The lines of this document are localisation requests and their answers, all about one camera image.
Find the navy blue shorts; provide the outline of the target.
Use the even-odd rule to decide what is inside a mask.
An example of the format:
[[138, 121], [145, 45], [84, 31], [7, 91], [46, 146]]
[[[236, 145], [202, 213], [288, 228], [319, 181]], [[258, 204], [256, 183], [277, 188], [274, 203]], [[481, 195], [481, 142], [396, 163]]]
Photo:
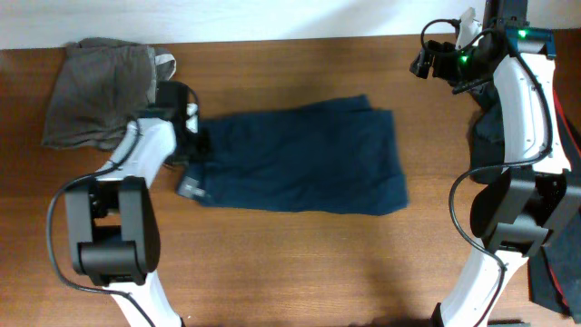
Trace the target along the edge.
[[209, 159], [176, 187], [208, 207], [385, 215], [409, 203], [395, 119], [366, 95], [202, 122]]

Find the black garment with red trim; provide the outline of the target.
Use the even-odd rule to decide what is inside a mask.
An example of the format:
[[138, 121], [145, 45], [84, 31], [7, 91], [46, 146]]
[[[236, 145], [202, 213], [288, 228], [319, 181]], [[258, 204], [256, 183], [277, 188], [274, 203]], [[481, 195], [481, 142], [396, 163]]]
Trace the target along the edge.
[[[473, 123], [470, 166], [501, 164], [505, 138], [498, 94], [493, 85], [475, 97], [483, 114]], [[558, 238], [529, 260], [532, 302], [580, 323], [580, 213]]]

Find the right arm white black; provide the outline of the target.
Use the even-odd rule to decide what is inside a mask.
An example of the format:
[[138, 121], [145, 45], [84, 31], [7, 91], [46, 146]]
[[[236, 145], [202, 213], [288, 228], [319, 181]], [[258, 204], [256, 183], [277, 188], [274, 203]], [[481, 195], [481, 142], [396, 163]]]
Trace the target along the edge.
[[468, 260], [429, 322], [485, 326], [510, 278], [579, 209], [580, 180], [559, 134], [552, 31], [529, 24], [524, 1], [489, 1], [482, 19], [468, 9], [452, 25], [456, 41], [422, 40], [410, 71], [443, 79], [458, 94], [493, 86], [505, 146], [498, 178], [475, 197], [461, 234], [471, 246]]

